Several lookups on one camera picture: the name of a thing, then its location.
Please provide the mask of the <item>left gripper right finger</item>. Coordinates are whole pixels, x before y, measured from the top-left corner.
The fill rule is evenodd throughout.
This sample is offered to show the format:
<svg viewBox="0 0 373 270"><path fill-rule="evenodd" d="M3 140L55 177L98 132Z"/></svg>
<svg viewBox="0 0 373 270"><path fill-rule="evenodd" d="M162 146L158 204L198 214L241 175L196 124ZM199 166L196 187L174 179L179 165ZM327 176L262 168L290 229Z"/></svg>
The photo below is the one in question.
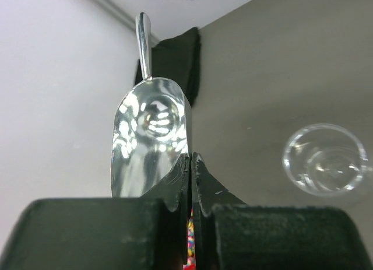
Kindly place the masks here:
<svg viewBox="0 0 373 270"><path fill-rule="evenodd" d="M249 206L191 158L198 269L371 269L352 219L333 207Z"/></svg>

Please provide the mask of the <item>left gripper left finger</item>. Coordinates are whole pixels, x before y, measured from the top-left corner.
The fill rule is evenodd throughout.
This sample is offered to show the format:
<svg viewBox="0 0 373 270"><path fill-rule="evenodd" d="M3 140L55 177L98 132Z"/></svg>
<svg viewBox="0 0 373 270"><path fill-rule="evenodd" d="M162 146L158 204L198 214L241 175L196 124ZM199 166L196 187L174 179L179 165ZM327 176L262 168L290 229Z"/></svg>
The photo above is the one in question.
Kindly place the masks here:
<svg viewBox="0 0 373 270"><path fill-rule="evenodd" d="M30 203L1 253L2 269L182 269L188 259L190 158L138 198Z"/></svg>

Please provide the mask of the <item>silver metal scoop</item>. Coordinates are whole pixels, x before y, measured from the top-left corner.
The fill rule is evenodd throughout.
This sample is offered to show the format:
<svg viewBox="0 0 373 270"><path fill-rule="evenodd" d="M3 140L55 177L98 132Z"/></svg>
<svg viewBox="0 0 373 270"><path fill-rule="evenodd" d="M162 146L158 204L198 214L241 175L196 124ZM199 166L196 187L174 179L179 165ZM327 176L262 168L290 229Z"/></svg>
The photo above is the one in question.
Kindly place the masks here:
<svg viewBox="0 0 373 270"><path fill-rule="evenodd" d="M140 197L192 151L191 105L173 80L152 74L151 23L141 12L136 36L142 81L120 102L114 118L111 194Z"/></svg>

